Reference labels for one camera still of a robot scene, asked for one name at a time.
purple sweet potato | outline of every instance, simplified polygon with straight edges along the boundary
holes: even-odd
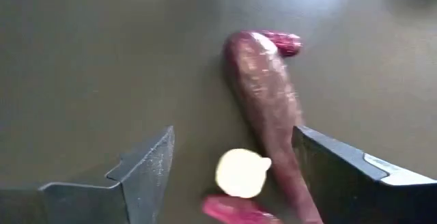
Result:
[[[292,149],[293,126],[303,120],[278,48],[262,32],[241,31],[230,36],[225,54],[231,82],[291,207],[303,223],[321,224]]]
[[[249,199],[212,195],[203,203],[203,211],[225,224],[283,224]]]

countertop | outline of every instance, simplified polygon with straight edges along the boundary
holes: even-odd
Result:
[[[0,182],[66,180],[167,125],[159,223],[199,209],[254,138],[223,80],[240,29],[302,37],[287,60],[307,125],[437,178],[437,0],[0,0]],[[258,199],[293,223],[275,183]]]

gray countertop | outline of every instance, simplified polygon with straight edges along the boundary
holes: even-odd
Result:
[[[65,180],[175,126],[160,223],[215,223],[202,194],[253,138],[224,83],[239,29],[303,38],[307,125],[437,178],[437,0],[0,0],[0,181]],[[259,200],[292,223],[274,182]]]

kitchen counter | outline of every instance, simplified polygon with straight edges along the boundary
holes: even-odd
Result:
[[[437,178],[437,0],[0,0],[0,184],[68,180],[175,126],[159,223],[199,208],[232,148],[255,148],[223,80],[240,29],[302,37],[307,125]],[[294,223],[271,180],[258,199]]]

